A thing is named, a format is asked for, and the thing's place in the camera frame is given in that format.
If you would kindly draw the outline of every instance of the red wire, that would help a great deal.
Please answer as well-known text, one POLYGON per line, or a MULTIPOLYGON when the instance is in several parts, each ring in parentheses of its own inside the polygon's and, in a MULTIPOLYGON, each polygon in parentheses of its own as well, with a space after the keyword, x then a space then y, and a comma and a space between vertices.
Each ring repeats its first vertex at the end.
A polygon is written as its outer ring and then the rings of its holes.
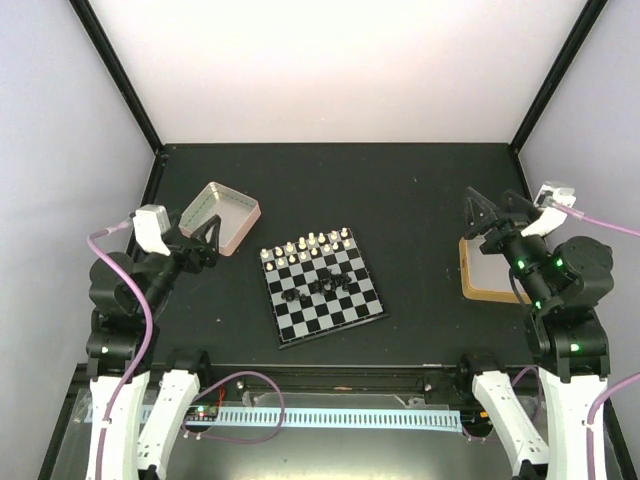
POLYGON ((218 390, 218 403, 216 404, 217 407, 222 406, 222 400, 224 400, 224 396, 226 394, 226 390, 224 389, 224 385, 222 385, 220 387, 220 390, 218 390))

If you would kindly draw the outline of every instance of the black frame edge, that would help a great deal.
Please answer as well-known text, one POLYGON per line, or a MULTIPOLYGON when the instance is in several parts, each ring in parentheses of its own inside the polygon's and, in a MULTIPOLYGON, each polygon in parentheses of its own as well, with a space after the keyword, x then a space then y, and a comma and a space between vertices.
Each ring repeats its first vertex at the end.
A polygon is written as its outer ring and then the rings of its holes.
POLYGON ((151 150, 153 150, 154 153, 160 152, 164 144, 160 140, 156 129, 151 123, 151 119, 149 119, 147 112, 142 106, 142 102, 133 88, 129 77, 124 71, 124 67, 120 63, 111 42, 109 42, 107 34, 103 30, 98 17, 89 3, 89 0, 69 0, 69 3, 82 22, 84 29, 98 51, 100 58, 102 58, 107 70, 111 74, 118 90, 120 90, 120 93, 136 119, 140 130, 142 130, 147 142, 149 142, 151 150))
POLYGON ((604 424, 609 433, 611 444, 613 445, 613 453, 616 456, 620 472, 622 473, 622 478, 624 478, 624 480, 638 480, 638 474, 633 466, 633 460, 631 460, 627 442, 625 442, 624 436, 622 435, 620 422, 618 422, 618 416, 610 399, 607 399, 604 403, 603 416, 604 424))
POLYGON ((588 0, 580 12, 576 23, 573 25, 571 32, 569 32, 569 36, 560 49, 560 53, 558 53, 547 77, 544 79, 540 90, 538 90, 533 103, 529 107, 527 114, 511 141, 511 148, 513 148, 516 153, 522 150, 529 135, 531 135, 531 132, 542 116, 542 112, 544 112, 562 78, 565 73, 567 73, 569 66, 580 50, 584 40, 589 35, 591 28, 596 23, 607 1, 608 0, 588 0))
POLYGON ((522 162, 520 160, 520 155, 515 151, 511 145, 507 145, 507 152, 509 154, 509 158, 513 162, 513 165, 516 167, 516 173, 518 174, 518 178, 520 179, 520 183, 522 185, 522 191, 524 192, 524 197, 527 200, 533 201, 533 197, 531 196, 531 189, 529 188, 529 183, 527 182, 527 177, 524 174, 524 169, 522 168, 522 162))

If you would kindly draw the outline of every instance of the gray square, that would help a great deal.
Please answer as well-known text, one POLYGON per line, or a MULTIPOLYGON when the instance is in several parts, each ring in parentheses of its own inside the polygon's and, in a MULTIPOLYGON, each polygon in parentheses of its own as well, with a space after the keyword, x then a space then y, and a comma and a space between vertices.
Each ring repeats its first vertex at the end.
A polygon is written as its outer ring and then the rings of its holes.
POLYGON ((319 293, 314 293, 313 295, 311 295, 311 303, 313 303, 316 306, 322 305, 323 303, 325 303, 324 297, 319 293))
POLYGON ((360 285, 361 292, 368 292, 369 290, 373 290, 373 283, 369 278, 365 278, 364 280, 359 280, 358 285, 360 285))
POLYGON ((367 303, 367 308, 369 309, 369 312, 372 315, 374 315, 376 313, 382 313, 382 305, 380 304, 380 302, 378 300, 376 300, 374 302, 367 303))
POLYGON ((359 270, 361 268, 364 268, 364 261, 361 258, 354 258, 353 260, 351 260, 351 266, 354 270, 359 270))
POLYGON ((289 313, 293 313, 293 312, 299 312, 300 310, 302 310, 302 305, 300 305, 300 302, 297 300, 294 300, 293 302, 289 302, 289 313))
POLYGON ((337 300, 327 302, 327 308, 329 309, 329 313, 336 313, 342 310, 342 307, 340 306, 340 302, 337 300))
POLYGON ((278 317, 278 327, 280 327, 280 330, 290 327, 291 325, 293 325, 291 315, 282 315, 281 317, 278 317))
POLYGON ((278 275, 278 272, 276 270, 272 270, 270 272, 265 272, 265 278, 267 279, 267 282, 273 283, 277 280, 280 280, 280 275, 278 275))
POLYGON ((294 263, 293 265, 291 265, 289 267, 289 271, 291 272, 291 275, 300 275, 302 274, 302 265, 300 265, 299 263, 294 263))
POLYGON ((318 319, 318 323, 320 324, 320 328, 322 330, 326 330, 327 328, 333 327, 333 320, 329 315, 325 315, 324 317, 320 317, 318 319))
POLYGON ((273 302, 274 305, 280 305, 281 303, 286 303, 286 301, 282 298, 282 292, 274 293, 273 295, 271 295, 271 302, 273 302))
POLYGON ((338 298, 345 298, 349 296, 349 292, 345 292, 342 288, 336 289, 336 296, 338 298))
POLYGON ((318 317, 318 314, 316 313, 315 308, 307 308, 302 311, 302 316, 305 320, 313 320, 314 318, 318 317))
POLYGON ((338 260, 339 263, 346 262, 349 260, 349 255, 347 255, 347 252, 338 252, 336 253, 336 260, 338 260))
POLYGON ((298 323, 293 326, 293 331, 296 332, 296 337, 304 337, 305 335, 309 335, 309 329, 307 328, 306 323, 298 323))
POLYGON ((353 322, 354 320, 358 319, 358 314, 356 313, 355 308, 347 308, 346 310, 343 311, 343 313, 344 313, 344 319, 347 322, 353 322))
POLYGON ((311 272, 305 272, 304 279, 307 283, 313 283, 318 279, 318 273, 315 270, 311 272))
POLYGON ((281 280, 280 283, 282 284, 283 290, 289 290, 296 286, 296 284, 293 283, 293 278, 291 277, 281 280))
POLYGON ((357 307, 359 305, 364 305, 365 303, 367 303, 364 300, 364 295, 362 295, 361 293, 356 293, 354 295, 351 295, 351 301, 353 302, 354 307, 357 307))
POLYGON ((313 259, 313 267, 317 270, 319 268, 324 268, 327 266, 327 262, 324 261, 324 258, 317 257, 313 259))

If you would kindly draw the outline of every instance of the cable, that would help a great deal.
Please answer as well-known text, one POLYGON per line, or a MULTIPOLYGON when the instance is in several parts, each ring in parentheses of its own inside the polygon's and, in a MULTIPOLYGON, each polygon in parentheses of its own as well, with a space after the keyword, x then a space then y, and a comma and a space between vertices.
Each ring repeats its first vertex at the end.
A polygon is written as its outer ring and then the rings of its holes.
POLYGON ((614 223, 607 223, 607 222, 603 222, 602 220, 597 220, 593 217, 589 217, 588 215, 585 215, 584 212, 581 212, 580 210, 576 210, 575 208, 571 208, 571 207, 567 207, 566 205, 562 205, 558 202, 553 202, 551 203, 551 207, 555 208, 556 210, 560 210, 561 212, 566 213, 567 215, 571 215, 572 217, 577 218, 578 220, 584 220, 585 222, 589 222, 592 223, 594 225, 598 225, 600 227, 605 227, 608 228, 610 230, 615 230, 617 232, 622 232, 622 233, 626 233, 628 235, 634 235, 636 237, 640 237, 640 231, 639 230, 633 230, 631 228, 626 228, 626 227, 621 227, 620 225, 616 225, 614 223))
MULTIPOLYGON (((536 409, 533 413, 533 418, 532 418, 532 422, 535 423, 538 420, 538 417, 540 416, 540 412, 542 411, 541 406, 542 406, 542 396, 543 396, 543 392, 542 392, 542 383, 540 381, 540 375, 538 375, 538 367, 536 367, 535 365, 529 365, 524 367, 522 370, 520 370, 520 372, 518 372, 518 374, 513 377, 513 380, 511 380, 511 386, 515 387, 518 382, 520 382, 520 380, 522 380, 522 377, 524 377, 527 373, 529 372, 534 372, 536 375, 536 381, 538 384, 538 401, 536 404, 536 409)), ((464 425, 462 425, 462 434, 467 437, 469 439, 470 442, 473 441, 481 441, 482 443, 485 442, 489 442, 489 443, 495 443, 495 442, 500 442, 500 440, 496 440, 496 439, 492 439, 492 438, 488 438, 488 437, 474 437, 473 435, 471 435, 467 429, 464 427, 464 425)))
POLYGON ((124 372, 120 382, 116 386, 111 398, 107 402, 107 407, 104 411, 104 416, 102 417, 102 421, 105 426, 100 429, 100 435, 98 437, 98 448, 96 450, 96 475, 95 480, 102 480, 102 460, 104 457, 104 445, 105 439, 107 436, 107 426, 111 422, 111 411, 113 410, 113 406, 116 403, 118 395, 122 390, 122 387, 129 381, 129 379, 133 376, 133 372, 138 365, 142 361, 147 348, 149 348, 149 344, 151 343, 151 333, 153 331, 153 316, 151 314, 151 307, 147 302, 147 299, 144 297, 144 293, 140 290, 136 282, 125 272, 120 265, 118 265, 111 257, 109 257, 104 251, 102 251, 94 242, 95 239, 100 237, 106 237, 111 235, 114 232, 118 232, 120 230, 124 230, 132 225, 132 220, 128 219, 123 222, 120 222, 118 225, 114 227, 109 227, 104 230, 100 230, 98 232, 92 233, 87 237, 87 244, 89 248, 93 250, 93 252, 104 262, 106 263, 131 289, 133 294, 135 295, 138 302, 140 302, 140 306, 142 307, 142 311, 144 312, 144 320, 145 320, 145 331, 144 337, 142 338, 142 343, 140 344, 140 349, 138 353, 133 358, 133 361, 129 365, 129 368, 124 372))
POLYGON ((593 426, 593 422, 596 418, 596 413, 602 407, 602 404, 607 401, 607 399, 613 395, 614 393, 619 392, 623 388, 628 387, 632 383, 640 380, 640 372, 634 373, 633 375, 628 376, 627 378, 623 378, 619 382, 611 385, 604 392, 596 397, 589 409, 589 413, 587 414, 587 470, 588 470, 588 478, 589 480, 596 480, 596 465, 595 465, 595 455, 594 455, 594 442, 593 442, 593 430, 591 430, 591 426, 593 426))
POLYGON ((516 286, 516 277, 513 274, 513 270, 511 268, 509 269, 509 284, 511 285, 511 290, 513 290, 513 294, 518 299, 518 303, 522 306, 522 308, 524 308, 528 312, 529 306, 527 305, 527 302, 524 301, 524 298, 522 298, 522 294, 520 293, 520 291, 518 290, 518 287, 516 286))
MULTIPOLYGON (((278 385, 276 385, 276 383, 273 380, 271 380, 266 375, 263 375, 262 373, 252 372, 252 371, 244 371, 244 372, 237 372, 237 373, 231 374, 231 375, 229 375, 227 377, 224 377, 222 380, 214 383, 209 388, 204 390, 202 393, 196 395, 194 397, 193 401, 195 402, 195 401, 200 400, 202 397, 204 397, 205 395, 208 395, 210 392, 214 391, 216 388, 221 387, 222 385, 227 383, 229 380, 233 380, 234 378, 245 377, 245 376, 257 377, 257 378, 259 378, 261 380, 264 380, 265 382, 267 382, 271 386, 271 388, 273 388, 275 390, 276 394, 278 395, 278 400, 280 400, 280 418, 278 419, 278 424, 274 427, 274 429, 271 431, 270 434, 265 435, 264 437, 260 437, 260 438, 252 438, 252 439, 249 439, 249 440, 245 440, 243 438, 221 437, 221 436, 217 436, 217 435, 206 435, 206 434, 202 434, 202 433, 197 433, 197 434, 194 434, 197 439, 207 438, 209 440, 220 440, 220 441, 223 441, 223 442, 237 443, 237 444, 241 444, 241 445, 255 445, 257 443, 262 443, 262 442, 266 442, 267 440, 271 440, 278 433, 280 433, 280 430, 282 428, 282 422, 284 422, 284 416, 285 416, 284 396, 282 395, 282 392, 280 391, 280 388, 278 388, 278 385)), ((182 424, 182 431, 184 432, 184 438, 187 438, 190 433, 193 433, 193 432, 189 432, 189 430, 187 430, 186 420, 182 424)))

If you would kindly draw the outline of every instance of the black square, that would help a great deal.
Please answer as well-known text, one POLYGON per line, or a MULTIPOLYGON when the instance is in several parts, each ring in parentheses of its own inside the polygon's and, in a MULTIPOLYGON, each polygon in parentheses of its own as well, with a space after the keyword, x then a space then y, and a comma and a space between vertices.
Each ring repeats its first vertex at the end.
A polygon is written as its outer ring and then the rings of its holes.
POLYGON ((331 314, 331 320, 333 320, 334 325, 341 325, 345 322, 344 313, 336 312, 331 314))
POLYGON ((318 320, 309 320, 307 322, 307 328, 310 333, 317 332, 320 330, 320 322, 318 322, 318 320))
POLYGON ((351 262, 342 262, 340 264, 340 271, 342 273, 349 273, 353 271, 353 267, 351 266, 351 262))
POLYGON ((291 314, 291 321, 294 325, 297 325, 298 323, 304 323, 304 315, 302 315, 302 312, 293 312, 291 314))
POLYGON ((364 268, 359 268, 354 273, 358 280, 364 280, 365 278, 369 278, 369 275, 367 275, 367 271, 364 268))
POLYGON ((296 332, 293 327, 285 327, 281 330, 282 332, 282 340, 287 341, 295 338, 296 332))
POLYGON ((300 300, 300 306, 303 310, 305 308, 313 307, 313 301, 311 301, 311 297, 306 297, 304 300, 300 300))
POLYGON ((376 292, 374 292, 373 290, 367 290, 362 294, 362 296, 367 302, 374 302, 378 299, 376 292))
POLYGON ((296 287, 301 287, 302 285, 306 285, 307 281, 304 278, 304 275, 296 275, 293 277, 293 284, 296 287))
POLYGON ((358 282, 349 284, 349 295, 353 295, 355 293, 360 293, 362 289, 360 288, 360 284, 358 282))
POLYGON ((282 315, 286 315, 289 313, 289 307, 286 303, 281 303, 280 305, 276 305, 276 315, 281 317, 282 315))
POLYGON ((358 314, 358 318, 368 317, 369 309, 366 305, 358 305, 356 307, 356 313, 358 314))
POLYGON ((324 280, 325 278, 329 278, 331 276, 331 272, 328 268, 325 267, 319 268, 317 273, 320 280, 324 280))
POLYGON ((329 315, 329 307, 327 307, 324 303, 316 305, 316 314, 318 315, 318 317, 329 315))
POLYGON ((353 302, 349 297, 341 298, 340 306, 342 307, 343 310, 346 310, 347 308, 353 307, 353 302))
POLYGON ((271 293, 280 293, 282 290, 282 284, 279 281, 275 281, 269 284, 269 291, 271 293))

